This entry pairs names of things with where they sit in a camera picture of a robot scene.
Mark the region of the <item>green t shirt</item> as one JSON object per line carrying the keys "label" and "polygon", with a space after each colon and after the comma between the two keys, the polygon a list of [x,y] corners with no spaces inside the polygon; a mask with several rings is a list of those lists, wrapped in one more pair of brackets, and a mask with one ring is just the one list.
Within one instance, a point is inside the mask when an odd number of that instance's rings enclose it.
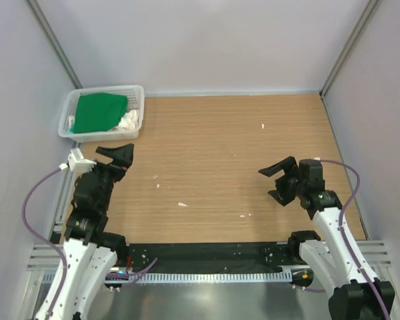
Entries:
{"label": "green t shirt", "polygon": [[74,133],[108,131],[116,127],[127,112],[128,98],[110,93],[80,96],[75,112]]}

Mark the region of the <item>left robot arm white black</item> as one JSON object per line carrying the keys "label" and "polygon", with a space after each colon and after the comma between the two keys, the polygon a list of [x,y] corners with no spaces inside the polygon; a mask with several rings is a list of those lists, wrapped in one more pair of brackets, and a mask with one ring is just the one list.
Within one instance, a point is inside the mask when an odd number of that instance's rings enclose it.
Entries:
{"label": "left robot arm white black", "polygon": [[60,248],[52,245],[61,260],[36,319],[86,319],[110,268],[127,261],[125,237],[105,232],[105,226],[114,185],[132,165],[134,148],[132,143],[98,147],[96,152],[110,158],[109,163],[86,159],[75,148],[60,166],[80,175],[75,181],[65,240]]}

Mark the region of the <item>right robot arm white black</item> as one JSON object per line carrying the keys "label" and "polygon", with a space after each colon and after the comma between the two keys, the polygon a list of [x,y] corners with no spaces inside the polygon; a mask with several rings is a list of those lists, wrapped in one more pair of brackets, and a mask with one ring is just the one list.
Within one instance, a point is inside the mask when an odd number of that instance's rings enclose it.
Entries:
{"label": "right robot arm white black", "polygon": [[268,194],[282,206],[299,199],[320,230],[293,232],[287,256],[293,263],[308,264],[328,296],[332,319],[389,319],[395,290],[362,254],[345,218],[349,204],[326,188],[322,164],[319,158],[297,161],[290,156],[258,171],[266,177],[282,171]]}

